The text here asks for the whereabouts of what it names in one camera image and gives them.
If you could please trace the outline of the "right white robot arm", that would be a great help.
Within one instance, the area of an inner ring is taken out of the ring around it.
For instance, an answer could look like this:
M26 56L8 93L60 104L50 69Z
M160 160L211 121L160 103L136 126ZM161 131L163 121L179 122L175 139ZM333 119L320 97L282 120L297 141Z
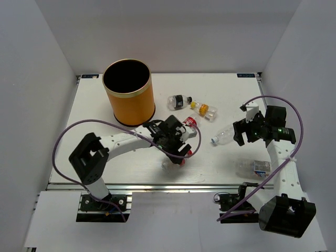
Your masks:
M233 124L233 139L240 146L245 143L244 134L250 143L265 142L274 192L268 193L263 188L255 194L244 191L238 194L237 203L243 209L256 210L261 230L300 238L315 217L316 206L307 201L299 182L293 157L298 144L294 130L286 127L286 108L267 106L262 114L257 103L249 102L241 110L246 116Z

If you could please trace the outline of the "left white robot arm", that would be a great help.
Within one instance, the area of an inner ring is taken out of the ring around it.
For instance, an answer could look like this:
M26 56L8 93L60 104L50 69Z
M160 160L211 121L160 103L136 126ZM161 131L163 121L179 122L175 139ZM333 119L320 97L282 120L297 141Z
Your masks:
M98 209L110 206L111 196L102 179L107 162L119 155L157 146L173 164L182 164L189 156L191 146L186 144L197 136L195 125L187 125L175 116L166 120L153 120L127 132L96 136L86 134L69 156L69 162L77 173L81 183L93 196Z

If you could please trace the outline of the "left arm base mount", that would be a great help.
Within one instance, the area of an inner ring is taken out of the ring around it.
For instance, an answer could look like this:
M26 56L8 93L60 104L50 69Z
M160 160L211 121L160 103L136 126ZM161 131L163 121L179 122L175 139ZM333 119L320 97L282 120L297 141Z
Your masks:
M76 222L124 223L124 220L127 221L131 211L132 196L127 194L112 194L109 200L119 207L124 219L114 205L97 202L88 194L81 194Z

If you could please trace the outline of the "blue-cap clear bottle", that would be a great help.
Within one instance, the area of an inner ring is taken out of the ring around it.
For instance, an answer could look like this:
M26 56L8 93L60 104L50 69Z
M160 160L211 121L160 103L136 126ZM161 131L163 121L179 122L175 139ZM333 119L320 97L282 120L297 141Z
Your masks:
M212 138L211 143L214 145L227 145L234 140L234 127L228 125L220 129Z

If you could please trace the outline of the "small red-label clear bottle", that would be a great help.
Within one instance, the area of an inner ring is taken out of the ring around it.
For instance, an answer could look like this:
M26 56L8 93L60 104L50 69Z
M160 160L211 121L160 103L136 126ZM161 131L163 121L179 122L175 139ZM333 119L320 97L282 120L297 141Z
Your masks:
M173 172L182 168L185 163L186 159L183 159L180 164L175 164L168 157L165 157L162 161L161 167L166 172Z

